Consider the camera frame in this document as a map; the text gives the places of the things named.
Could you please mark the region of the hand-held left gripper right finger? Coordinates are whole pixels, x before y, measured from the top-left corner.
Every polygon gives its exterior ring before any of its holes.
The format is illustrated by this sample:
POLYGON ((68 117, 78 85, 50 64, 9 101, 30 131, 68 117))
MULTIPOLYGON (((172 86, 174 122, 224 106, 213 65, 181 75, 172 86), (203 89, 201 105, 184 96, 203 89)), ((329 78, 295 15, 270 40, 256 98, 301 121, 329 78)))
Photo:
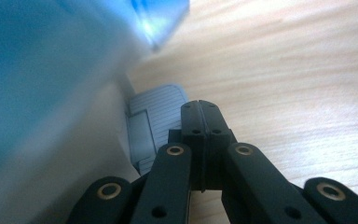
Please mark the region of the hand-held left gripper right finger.
POLYGON ((206 133, 202 189, 218 190, 223 185, 224 155, 228 147, 235 142, 235 137, 217 105, 207 101, 200 101, 200 105, 206 133))

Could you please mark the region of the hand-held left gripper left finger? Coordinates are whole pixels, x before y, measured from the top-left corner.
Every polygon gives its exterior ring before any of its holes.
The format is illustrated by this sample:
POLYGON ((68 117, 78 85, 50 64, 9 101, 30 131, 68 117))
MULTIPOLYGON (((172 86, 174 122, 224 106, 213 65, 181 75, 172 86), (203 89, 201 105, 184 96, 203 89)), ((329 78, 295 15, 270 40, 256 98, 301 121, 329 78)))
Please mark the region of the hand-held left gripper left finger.
POLYGON ((187 145, 192 152, 191 188, 205 191, 204 146, 206 131, 200 101, 192 101, 181 106, 181 129, 169 130, 169 143, 187 145))

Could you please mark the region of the blue translucent trash bag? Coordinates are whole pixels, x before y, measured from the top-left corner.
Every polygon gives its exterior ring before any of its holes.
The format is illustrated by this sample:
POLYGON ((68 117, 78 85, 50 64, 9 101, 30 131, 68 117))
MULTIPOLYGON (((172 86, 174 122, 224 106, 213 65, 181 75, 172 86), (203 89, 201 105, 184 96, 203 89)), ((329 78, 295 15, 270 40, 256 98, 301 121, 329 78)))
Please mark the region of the blue translucent trash bag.
POLYGON ((0 169, 47 150, 110 72, 157 49, 188 0, 0 0, 0 169))

